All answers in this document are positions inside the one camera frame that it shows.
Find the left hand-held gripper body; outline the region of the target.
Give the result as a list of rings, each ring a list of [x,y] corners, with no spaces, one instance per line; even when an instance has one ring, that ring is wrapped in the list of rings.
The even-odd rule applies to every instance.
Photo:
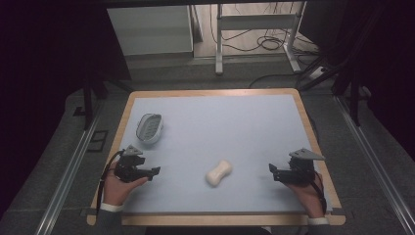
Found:
[[[145,162],[142,155],[141,150],[129,145],[120,155],[115,167],[115,176],[126,183],[144,177],[144,171],[137,168]]]

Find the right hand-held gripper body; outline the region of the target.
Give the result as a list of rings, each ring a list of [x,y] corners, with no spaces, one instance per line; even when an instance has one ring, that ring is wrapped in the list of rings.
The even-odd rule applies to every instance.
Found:
[[[318,155],[310,150],[301,148],[289,154],[291,157],[289,166],[291,170],[290,184],[305,186],[315,179],[315,161],[325,161],[324,156]]]

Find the person's left hand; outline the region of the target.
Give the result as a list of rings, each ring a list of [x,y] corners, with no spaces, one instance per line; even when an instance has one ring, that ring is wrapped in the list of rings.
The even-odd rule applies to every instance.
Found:
[[[115,176],[116,163],[110,165],[105,178],[104,199],[105,204],[111,206],[122,206],[129,194],[137,187],[148,181],[147,177],[125,183]]]

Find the person's right hand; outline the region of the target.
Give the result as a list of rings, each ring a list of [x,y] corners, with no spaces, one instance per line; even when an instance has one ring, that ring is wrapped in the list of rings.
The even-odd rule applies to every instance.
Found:
[[[312,185],[301,187],[287,184],[287,187],[295,193],[309,218],[320,218],[325,216],[319,195]]]

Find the white soap dish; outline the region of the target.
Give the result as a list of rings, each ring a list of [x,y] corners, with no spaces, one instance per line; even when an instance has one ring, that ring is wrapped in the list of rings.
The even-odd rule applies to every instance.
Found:
[[[146,145],[159,141],[163,128],[163,119],[159,114],[145,114],[138,122],[136,136],[138,140]]]

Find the white soap bar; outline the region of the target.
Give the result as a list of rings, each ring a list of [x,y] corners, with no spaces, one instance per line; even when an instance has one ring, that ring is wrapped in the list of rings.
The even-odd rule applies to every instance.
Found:
[[[232,172],[233,166],[226,160],[222,160],[218,165],[206,174],[207,183],[216,187],[221,180]]]

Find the light blue table mat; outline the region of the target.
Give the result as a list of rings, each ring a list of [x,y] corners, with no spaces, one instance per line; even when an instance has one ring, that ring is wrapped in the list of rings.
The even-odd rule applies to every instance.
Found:
[[[151,145],[136,136],[145,114],[163,119],[161,137]],[[137,98],[120,145],[142,150],[147,168],[161,167],[159,175],[129,195],[127,213],[303,210],[268,167],[286,169],[291,152],[311,146],[291,95]],[[222,160],[232,172],[212,187],[206,174]]]

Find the black stand leg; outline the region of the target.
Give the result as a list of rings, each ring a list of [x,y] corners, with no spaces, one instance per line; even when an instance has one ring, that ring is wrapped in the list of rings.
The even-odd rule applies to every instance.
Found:
[[[349,88],[349,116],[353,120],[354,124],[359,126],[359,77],[356,73],[355,67],[352,65],[342,66],[331,90],[334,95],[338,96],[343,95],[347,88]]]
[[[88,129],[93,120],[92,94],[95,94],[99,100],[102,100],[108,97],[109,92],[101,79],[93,77],[92,75],[86,75],[83,83],[84,129]]]

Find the white power strip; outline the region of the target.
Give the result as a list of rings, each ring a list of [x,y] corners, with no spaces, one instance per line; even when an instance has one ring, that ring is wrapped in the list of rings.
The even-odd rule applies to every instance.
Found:
[[[323,73],[325,73],[326,71],[327,69],[325,67],[318,67],[308,76],[308,78],[311,80],[314,80],[318,78],[320,75],[322,75]]]

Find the white cabinet panel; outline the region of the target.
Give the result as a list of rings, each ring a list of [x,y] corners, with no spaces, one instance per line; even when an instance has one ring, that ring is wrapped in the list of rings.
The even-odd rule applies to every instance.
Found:
[[[193,51],[188,6],[117,8],[107,12],[124,56]]]

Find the white metal stand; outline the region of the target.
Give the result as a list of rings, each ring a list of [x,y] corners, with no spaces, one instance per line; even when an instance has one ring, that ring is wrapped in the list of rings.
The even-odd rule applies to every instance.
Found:
[[[293,14],[225,16],[222,14],[222,5],[217,4],[215,73],[223,74],[222,32],[245,29],[287,29],[289,37],[288,41],[283,44],[283,49],[293,72],[300,72],[300,65],[295,58],[293,45],[299,30],[304,6],[305,2],[301,2],[297,11]]]

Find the aluminium floor rail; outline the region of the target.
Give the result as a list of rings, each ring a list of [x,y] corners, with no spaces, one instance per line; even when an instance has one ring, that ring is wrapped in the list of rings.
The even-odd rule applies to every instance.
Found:
[[[73,183],[76,173],[84,158],[87,146],[96,129],[102,109],[102,105],[98,105],[95,108],[95,116],[92,118],[90,125],[82,132],[81,138],[77,142],[76,148],[69,159],[69,164],[64,171],[64,174],[52,196],[49,205],[42,215],[34,235],[51,235],[59,214],[63,208],[64,202],[68,196],[71,184]]]
[[[355,123],[349,114],[349,107],[346,101],[342,98],[335,96],[335,102],[340,107],[341,113],[346,121],[348,128],[350,129],[354,139],[356,140],[359,148],[361,149],[367,163],[372,169],[375,178],[379,182],[385,196],[387,197],[392,210],[399,220],[407,235],[415,235],[415,216],[410,210],[408,204],[392,183],[390,176],[387,174],[385,168],[381,164],[378,155],[375,153],[372,145],[368,141],[363,129]]]

